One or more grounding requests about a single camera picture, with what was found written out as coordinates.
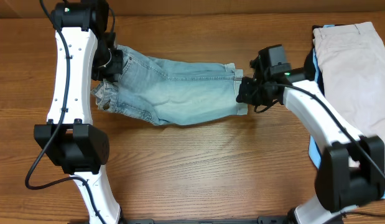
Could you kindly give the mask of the light blue denim shorts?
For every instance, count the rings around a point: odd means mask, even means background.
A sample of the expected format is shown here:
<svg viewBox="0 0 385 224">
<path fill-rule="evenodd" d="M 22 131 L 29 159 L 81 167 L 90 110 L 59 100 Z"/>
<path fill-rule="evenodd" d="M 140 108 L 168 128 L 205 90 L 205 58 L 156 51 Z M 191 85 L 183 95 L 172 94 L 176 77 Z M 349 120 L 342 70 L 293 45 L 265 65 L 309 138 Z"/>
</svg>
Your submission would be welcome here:
<svg viewBox="0 0 385 224">
<path fill-rule="evenodd" d="M 236 101 L 243 70 L 233 63 L 179 62 L 123 45 L 118 49 L 123 52 L 122 72 L 91 90 L 99 110 L 156 126 L 186 126 L 248 113 L 247 104 Z"/>
</svg>

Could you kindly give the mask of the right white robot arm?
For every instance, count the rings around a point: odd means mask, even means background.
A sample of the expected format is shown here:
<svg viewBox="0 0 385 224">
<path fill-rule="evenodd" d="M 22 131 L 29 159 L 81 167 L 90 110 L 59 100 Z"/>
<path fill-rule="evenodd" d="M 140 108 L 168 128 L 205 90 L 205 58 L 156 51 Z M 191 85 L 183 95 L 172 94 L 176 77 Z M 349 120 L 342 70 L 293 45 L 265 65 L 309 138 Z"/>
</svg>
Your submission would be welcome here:
<svg viewBox="0 0 385 224">
<path fill-rule="evenodd" d="M 380 137 L 366 137 L 342 118 L 320 91 L 307 57 L 293 69 L 281 44 L 266 47 L 251 60 L 254 75 L 241 81 L 238 103 L 262 106 L 276 103 L 298 117 L 313 137 L 320 155 L 315 195 L 284 216 L 264 216 L 258 223 L 342 223 L 357 208 L 379 201 L 385 194 L 385 145 Z"/>
</svg>

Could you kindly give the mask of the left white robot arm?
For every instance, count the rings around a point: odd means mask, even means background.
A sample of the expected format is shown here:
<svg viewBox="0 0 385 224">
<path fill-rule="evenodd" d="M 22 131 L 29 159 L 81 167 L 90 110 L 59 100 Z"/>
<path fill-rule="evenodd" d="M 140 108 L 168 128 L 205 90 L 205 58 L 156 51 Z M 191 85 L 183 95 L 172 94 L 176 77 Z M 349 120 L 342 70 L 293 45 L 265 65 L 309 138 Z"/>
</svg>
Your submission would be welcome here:
<svg viewBox="0 0 385 224">
<path fill-rule="evenodd" d="M 46 123 L 34 127 L 42 151 L 25 179 L 33 190 L 31 175 L 47 156 L 67 177 L 43 188 L 74 181 L 88 210 L 88 223 L 125 223 L 106 173 L 108 135 L 93 126 L 90 109 L 91 81 L 113 78 L 123 69 L 116 34 L 106 30 L 112 12 L 105 0 L 92 0 L 62 1 L 46 13 L 57 43 L 55 88 Z"/>
</svg>

